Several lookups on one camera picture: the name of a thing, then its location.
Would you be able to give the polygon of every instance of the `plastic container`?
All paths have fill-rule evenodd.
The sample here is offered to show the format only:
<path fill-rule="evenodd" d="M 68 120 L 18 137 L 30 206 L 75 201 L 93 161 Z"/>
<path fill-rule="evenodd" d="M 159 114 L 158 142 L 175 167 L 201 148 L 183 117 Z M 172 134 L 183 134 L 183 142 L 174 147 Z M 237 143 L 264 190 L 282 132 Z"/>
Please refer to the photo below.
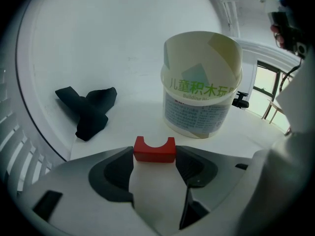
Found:
<path fill-rule="evenodd" d="M 242 79 L 242 48 L 224 35 L 192 31 L 164 44 L 163 119 L 180 134 L 213 136 Z"/>

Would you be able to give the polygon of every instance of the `red block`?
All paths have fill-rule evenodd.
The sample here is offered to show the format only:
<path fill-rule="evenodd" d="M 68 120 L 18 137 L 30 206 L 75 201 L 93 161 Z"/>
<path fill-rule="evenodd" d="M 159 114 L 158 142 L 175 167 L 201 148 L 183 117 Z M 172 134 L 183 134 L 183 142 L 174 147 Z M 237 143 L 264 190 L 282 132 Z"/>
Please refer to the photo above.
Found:
<path fill-rule="evenodd" d="M 161 147 L 150 147 L 144 142 L 143 136 L 138 136 L 133 147 L 137 161 L 151 163 L 172 163 L 175 160 L 176 148 L 174 137 L 169 137 Z"/>

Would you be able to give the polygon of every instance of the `bucket label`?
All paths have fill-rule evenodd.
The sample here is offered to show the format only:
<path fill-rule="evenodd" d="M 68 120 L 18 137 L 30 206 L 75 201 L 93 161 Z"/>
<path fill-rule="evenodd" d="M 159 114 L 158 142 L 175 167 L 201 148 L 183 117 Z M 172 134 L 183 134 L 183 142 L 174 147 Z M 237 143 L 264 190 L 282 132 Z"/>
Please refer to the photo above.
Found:
<path fill-rule="evenodd" d="M 217 131 L 230 105 L 191 106 L 173 99 L 165 92 L 165 118 L 175 126 L 197 134 Z"/>

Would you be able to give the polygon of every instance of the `white plastic bucket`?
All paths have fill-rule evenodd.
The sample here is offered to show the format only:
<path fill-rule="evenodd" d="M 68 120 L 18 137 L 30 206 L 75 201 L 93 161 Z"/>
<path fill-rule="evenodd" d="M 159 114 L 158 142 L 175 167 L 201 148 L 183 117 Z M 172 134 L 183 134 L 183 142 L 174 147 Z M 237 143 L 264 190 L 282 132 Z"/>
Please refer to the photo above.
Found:
<path fill-rule="evenodd" d="M 164 44 L 163 119 L 180 134 L 208 138 L 221 127 L 242 79 L 242 48 L 224 35 L 192 31 Z"/>

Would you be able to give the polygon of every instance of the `black cloth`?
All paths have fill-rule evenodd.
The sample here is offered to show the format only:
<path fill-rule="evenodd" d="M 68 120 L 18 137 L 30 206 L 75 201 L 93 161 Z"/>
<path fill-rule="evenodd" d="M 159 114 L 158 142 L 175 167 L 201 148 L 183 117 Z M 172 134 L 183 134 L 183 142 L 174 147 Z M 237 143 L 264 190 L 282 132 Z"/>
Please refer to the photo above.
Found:
<path fill-rule="evenodd" d="M 88 141 L 105 128 L 108 121 L 105 114 L 115 104 L 117 92 L 115 88 L 109 88 L 91 91 L 82 97 L 72 87 L 67 87 L 57 90 L 56 95 L 80 116 L 75 134 L 83 141 Z"/>

